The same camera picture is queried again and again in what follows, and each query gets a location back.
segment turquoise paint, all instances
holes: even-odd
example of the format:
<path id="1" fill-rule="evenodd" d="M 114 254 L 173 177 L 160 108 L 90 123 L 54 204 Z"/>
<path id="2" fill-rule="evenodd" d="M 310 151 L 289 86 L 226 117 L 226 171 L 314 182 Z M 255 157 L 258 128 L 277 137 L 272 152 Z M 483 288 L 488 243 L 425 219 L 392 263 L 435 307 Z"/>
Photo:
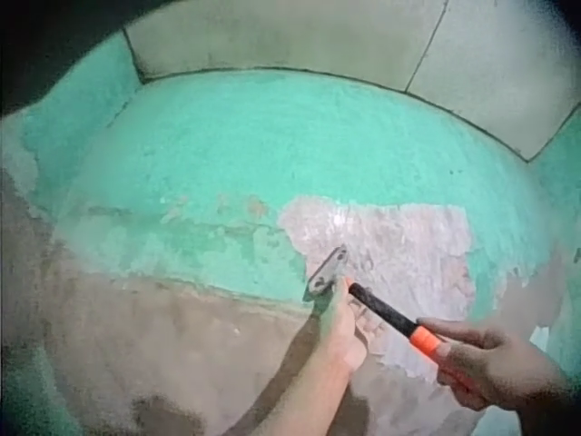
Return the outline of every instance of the turquoise paint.
<path id="1" fill-rule="evenodd" d="M 56 221 L 92 140 L 139 86 L 119 33 L 81 59 L 41 101 L 2 120 L 3 166 L 44 218 Z M 11 352 L 16 359 L 3 356 L 2 407 L 18 434 L 83 434 L 54 386 L 44 349 Z"/>
<path id="2" fill-rule="evenodd" d="M 300 261 L 276 225 L 299 194 L 464 207 L 475 317 L 491 308 L 500 275 L 531 275 L 550 253 L 543 204 L 513 154 L 429 105 L 325 76 L 228 72 L 149 84 L 78 173 L 58 232 L 88 265 L 118 274 L 299 300 Z M 248 213 L 249 195 L 269 212 Z M 164 223 L 172 209 L 179 216 Z"/>
<path id="3" fill-rule="evenodd" d="M 551 332 L 549 353 L 571 374 L 581 376 L 581 108 L 531 163 L 553 213 L 552 230 L 560 241 L 566 267 L 569 316 Z"/>
<path id="4" fill-rule="evenodd" d="M 2 394 L 3 413 L 10 417 L 16 434 L 83 434 L 54 387 L 53 369 L 43 347 L 17 350 L 3 362 Z"/>
<path id="5" fill-rule="evenodd" d="M 36 189 L 29 199 L 51 218 L 79 164 L 102 131 L 139 87 L 123 34 L 97 45 L 37 104 L 26 111 L 24 147 L 38 166 Z"/>

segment stain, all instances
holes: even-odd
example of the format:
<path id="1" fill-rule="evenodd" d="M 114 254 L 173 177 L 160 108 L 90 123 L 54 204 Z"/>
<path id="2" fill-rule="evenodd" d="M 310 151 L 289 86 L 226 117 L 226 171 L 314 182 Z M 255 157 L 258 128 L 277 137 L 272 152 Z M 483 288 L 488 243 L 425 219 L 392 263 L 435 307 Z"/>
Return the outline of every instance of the stain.
<path id="1" fill-rule="evenodd" d="M 183 206 L 185 204 L 187 204 L 189 201 L 189 198 L 187 195 L 182 195 L 177 202 L 175 202 L 172 207 L 170 207 L 170 210 L 162 217 L 162 219 L 160 220 L 161 224 L 167 224 L 173 220 L 175 220 L 176 218 L 179 218 L 180 216 L 182 216 L 182 210 L 183 210 Z"/>
<path id="2" fill-rule="evenodd" d="M 253 219 L 260 220 L 268 214 L 269 207 L 257 195 L 251 195 L 248 197 L 246 210 Z"/>
<path id="3" fill-rule="evenodd" d="M 106 206 L 89 206 L 86 209 L 86 214 L 91 216 L 116 216 L 120 218 L 126 218 L 133 215 L 133 213 L 128 209 Z"/>
<path id="4" fill-rule="evenodd" d="M 216 206 L 217 214 L 223 214 L 230 208 L 228 204 L 228 195 L 226 195 L 225 193 L 218 194 L 216 203 L 217 203 Z"/>
<path id="5" fill-rule="evenodd" d="M 196 413 L 182 411 L 173 402 L 160 395 L 133 401 L 133 419 L 139 430 L 104 426 L 87 431 L 91 436 L 202 436 L 204 420 Z"/>

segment scraper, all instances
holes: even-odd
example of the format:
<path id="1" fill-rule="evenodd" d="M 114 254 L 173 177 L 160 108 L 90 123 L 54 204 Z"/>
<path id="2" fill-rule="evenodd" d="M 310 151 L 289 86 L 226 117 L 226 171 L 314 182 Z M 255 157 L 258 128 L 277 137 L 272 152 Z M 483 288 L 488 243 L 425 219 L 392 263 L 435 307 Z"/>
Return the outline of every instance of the scraper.
<path id="1" fill-rule="evenodd" d="M 328 289 L 340 273 L 341 267 L 348 259 L 347 247 L 341 245 L 331 252 L 319 269 L 310 277 L 307 283 L 307 294 L 317 296 Z M 357 282 L 348 280 L 349 293 L 357 300 L 375 312 L 383 321 L 387 322 L 398 332 L 409 339 L 409 342 L 424 355 L 428 356 L 446 374 L 452 376 L 459 383 L 472 392 L 478 392 L 474 383 L 463 373 L 442 367 L 444 362 L 437 354 L 437 348 L 443 340 L 422 325 L 413 322 L 396 309 L 371 293 Z"/>

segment forearm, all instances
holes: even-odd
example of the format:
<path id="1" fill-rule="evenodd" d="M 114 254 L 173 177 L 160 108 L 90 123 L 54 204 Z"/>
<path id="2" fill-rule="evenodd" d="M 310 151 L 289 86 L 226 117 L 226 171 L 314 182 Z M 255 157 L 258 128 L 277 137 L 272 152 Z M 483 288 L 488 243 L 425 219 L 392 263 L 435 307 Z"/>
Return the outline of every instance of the forearm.
<path id="1" fill-rule="evenodd" d="M 549 434 L 566 421 L 572 400 L 565 392 L 543 395 L 517 411 L 523 436 Z"/>
<path id="2" fill-rule="evenodd" d="M 316 350 L 253 436 L 327 434 L 349 380 L 344 362 Z"/>

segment peeling paint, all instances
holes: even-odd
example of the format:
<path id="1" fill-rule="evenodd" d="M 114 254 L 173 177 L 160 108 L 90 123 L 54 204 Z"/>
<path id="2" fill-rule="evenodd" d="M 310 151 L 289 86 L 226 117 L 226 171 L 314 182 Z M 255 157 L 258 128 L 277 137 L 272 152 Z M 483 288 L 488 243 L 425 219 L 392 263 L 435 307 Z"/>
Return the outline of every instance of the peeling paint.
<path id="1" fill-rule="evenodd" d="M 282 210 L 279 225 L 305 256 L 310 273 L 343 243 L 350 253 L 345 274 L 409 318 L 468 317 L 476 288 L 468 276 L 471 234 L 462 208 L 341 205 L 299 196 Z M 386 335 L 372 351 L 409 377 L 435 379 L 434 365 L 399 334 Z"/>

